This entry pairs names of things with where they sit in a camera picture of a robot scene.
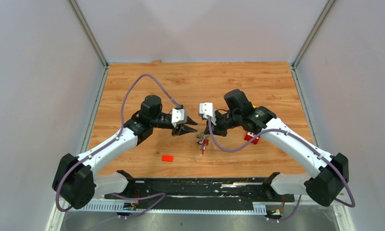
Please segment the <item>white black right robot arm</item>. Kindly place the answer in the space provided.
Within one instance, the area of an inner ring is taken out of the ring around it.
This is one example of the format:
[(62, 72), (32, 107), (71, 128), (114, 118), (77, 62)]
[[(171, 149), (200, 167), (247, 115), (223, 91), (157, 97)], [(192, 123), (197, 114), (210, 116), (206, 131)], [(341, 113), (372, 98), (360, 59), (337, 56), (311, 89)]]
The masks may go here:
[[(342, 153), (333, 155), (313, 145), (289, 128), (274, 112), (264, 106), (254, 106), (239, 89), (224, 95), (228, 106), (225, 113), (215, 110), (213, 103), (200, 103), (199, 116), (207, 121), (204, 133), (222, 151), (235, 153), (257, 138), (264, 139), (293, 158), (306, 174), (287, 175), (273, 173), (263, 187), (264, 197), (275, 201), (282, 195), (307, 195), (321, 206), (333, 201), (355, 207), (355, 198), (348, 185), (348, 158)], [(241, 127), (253, 137), (239, 148), (222, 147), (215, 136), (227, 135), (232, 128)]]

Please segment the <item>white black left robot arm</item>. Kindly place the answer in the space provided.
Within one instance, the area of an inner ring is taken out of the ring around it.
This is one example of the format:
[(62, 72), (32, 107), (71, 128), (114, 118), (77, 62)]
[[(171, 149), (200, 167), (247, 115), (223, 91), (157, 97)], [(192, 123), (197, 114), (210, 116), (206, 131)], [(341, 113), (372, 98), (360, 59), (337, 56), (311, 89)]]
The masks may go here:
[(77, 156), (66, 154), (61, 158), (52, 189), (56, 199), (63, 198), (69, 207), (60, 206), (59, 210), (83, 208), (93, 198), (104, 194), (118, 193), (124, 199), (132, 198), (136, 187), (124, 174), (116, 172), (100, 177), (97, 174), (122, 153), (144, 142), (155, 128), (169, 129), (172, 136), (181, 136), (197, 132), (193, 128), (196, 124), (183, 105), (164, 113), (159, 96), (146, 96), (140, 109), (110, 138)]

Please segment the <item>metal key organizer red handle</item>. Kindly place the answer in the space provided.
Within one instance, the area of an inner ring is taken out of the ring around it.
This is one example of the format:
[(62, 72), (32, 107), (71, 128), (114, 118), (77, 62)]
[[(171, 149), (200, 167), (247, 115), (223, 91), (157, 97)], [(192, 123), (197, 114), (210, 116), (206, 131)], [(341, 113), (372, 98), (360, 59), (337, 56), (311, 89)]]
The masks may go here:
[(200, 154), (204, 155), (205, 149), (209, 144), (209, 137), (210, 136), (204, 135), (204, 132), (200, 132), (196, 137), (198, 138), (197, 144), (200, 145)]

